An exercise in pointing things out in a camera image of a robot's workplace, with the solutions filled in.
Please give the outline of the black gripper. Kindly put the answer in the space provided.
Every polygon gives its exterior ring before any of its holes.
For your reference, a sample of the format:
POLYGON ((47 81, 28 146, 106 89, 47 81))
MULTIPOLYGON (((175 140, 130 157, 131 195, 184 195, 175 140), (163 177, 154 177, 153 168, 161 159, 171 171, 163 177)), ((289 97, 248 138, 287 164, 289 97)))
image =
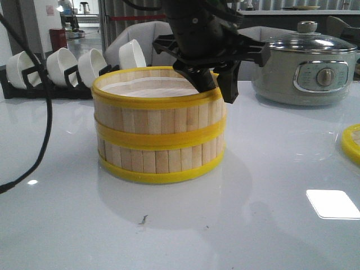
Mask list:
POLYGON ((214 68, 224 102, 234 103, 241 62, 262 67, 270 57, 268 44, 237 31, 244 18, 241 13, 229 8, 164 8, 163 12, 172 33, 159 35, 153 48, 174 57, 173 69, 199 93, 215 88, 209 70, 214 68))

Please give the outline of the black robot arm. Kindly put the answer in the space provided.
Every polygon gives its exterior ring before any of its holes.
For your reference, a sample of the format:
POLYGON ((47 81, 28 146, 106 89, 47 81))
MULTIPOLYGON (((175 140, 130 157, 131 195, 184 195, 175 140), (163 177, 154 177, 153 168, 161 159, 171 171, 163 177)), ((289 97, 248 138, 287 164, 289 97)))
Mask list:
POLYGON ((226 1, 160 1, 157 7, 126 4, 142 11, 163 10, 172 33, 154 40, 156 53, 174 57, 173 69, 198 92, 219 86, 226 103, 239 95, 241 62, 263 67, 270 57, 269 44, 237 32, 244 16, 228 8, 226 1))

